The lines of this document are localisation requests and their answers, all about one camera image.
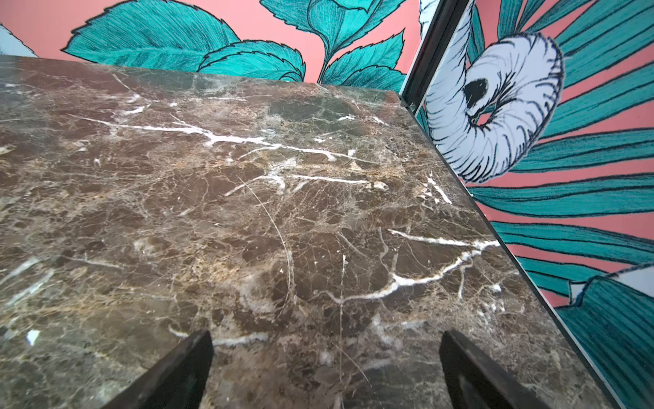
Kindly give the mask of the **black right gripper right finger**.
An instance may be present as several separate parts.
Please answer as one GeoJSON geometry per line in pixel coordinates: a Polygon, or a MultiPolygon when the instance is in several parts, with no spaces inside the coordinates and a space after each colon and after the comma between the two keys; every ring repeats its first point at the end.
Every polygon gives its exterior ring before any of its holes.
{"type": "Polygon", "coordinates": [[[443,334],[439,347],[448,394],[455,408],[546,408],[461,332],[443,334]]]}

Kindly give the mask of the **black corner frame post right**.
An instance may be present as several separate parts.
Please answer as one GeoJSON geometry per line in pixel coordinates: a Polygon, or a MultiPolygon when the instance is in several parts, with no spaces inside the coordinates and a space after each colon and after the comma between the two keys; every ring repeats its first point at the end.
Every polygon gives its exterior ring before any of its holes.
{"type": "Polygon", "coordinates": [[[459,0],[419,2],[420,44],[400,90],[402,105],[414,117],[470,5],[470,1],[459,0]]]}

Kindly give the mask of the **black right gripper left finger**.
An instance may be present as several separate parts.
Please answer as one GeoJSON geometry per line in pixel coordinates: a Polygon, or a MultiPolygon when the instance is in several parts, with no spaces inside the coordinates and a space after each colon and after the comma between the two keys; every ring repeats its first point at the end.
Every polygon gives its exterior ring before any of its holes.
{"type": "Polygon", "coordinates": [[[204,396],[213,356],[211,334],[194,332],[104,408],[196,409],[204,396]]]}

